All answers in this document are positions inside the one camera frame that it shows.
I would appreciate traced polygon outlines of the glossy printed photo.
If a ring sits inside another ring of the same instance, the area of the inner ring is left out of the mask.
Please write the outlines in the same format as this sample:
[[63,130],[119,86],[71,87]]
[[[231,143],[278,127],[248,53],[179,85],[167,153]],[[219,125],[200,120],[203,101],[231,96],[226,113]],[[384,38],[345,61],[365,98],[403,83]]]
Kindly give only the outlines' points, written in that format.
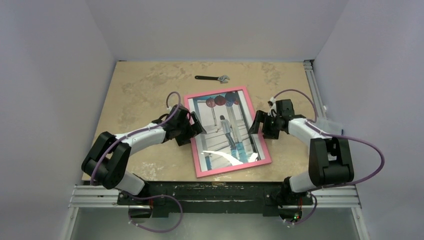
[[191,141],[197,177],[271,163],[264,138],[249,133],[255,111],[245,87],[187,95],[184,100],[205,130]]

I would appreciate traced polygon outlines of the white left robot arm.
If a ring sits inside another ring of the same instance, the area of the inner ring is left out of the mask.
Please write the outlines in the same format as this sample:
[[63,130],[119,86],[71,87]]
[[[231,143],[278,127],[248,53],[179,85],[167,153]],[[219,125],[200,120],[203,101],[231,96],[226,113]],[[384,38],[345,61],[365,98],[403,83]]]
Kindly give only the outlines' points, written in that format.
[[116,135],[102,132],[83,160],[81,170],[106,189],[127,192],[132,201],[142,205],[148,201],[149,191],[141,177],[127,171],[129,158],[169,140],[176,140],[179,146],[189,144],[200,134],[206,134],[206,130],[196,113],[177,104],[170,113],[140,129]]

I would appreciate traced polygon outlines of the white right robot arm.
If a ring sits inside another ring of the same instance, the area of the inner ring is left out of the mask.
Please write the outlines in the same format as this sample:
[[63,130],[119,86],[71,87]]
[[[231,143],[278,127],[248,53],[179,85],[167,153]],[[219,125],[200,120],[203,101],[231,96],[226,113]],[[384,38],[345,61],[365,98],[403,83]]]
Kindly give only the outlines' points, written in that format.
[[354,179],[348,140],[312,129],[305,116],[295,113],[289,99],[273,99],[268,103],[270,110],[256,112],[248,134],[261,132],[263,138],[277,140],[280,132],[285,132],[308,147],[308,169],[284,180],[280,191],[284,202],[292,204],[300,198],[301,193],[327,185],[350,183]]

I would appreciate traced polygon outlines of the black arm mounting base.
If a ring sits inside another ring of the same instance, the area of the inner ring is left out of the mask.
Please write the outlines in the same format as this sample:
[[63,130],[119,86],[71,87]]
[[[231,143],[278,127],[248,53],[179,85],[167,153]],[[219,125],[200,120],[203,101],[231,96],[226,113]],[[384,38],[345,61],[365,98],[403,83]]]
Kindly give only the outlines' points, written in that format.
[[166,218],[170,213],[261,214],[298,220],[302,207],[313,200],[303,193],[290,193],[283,182],[149,181],[138,195],[120,192],[118,205],[146,207],[135,217]]

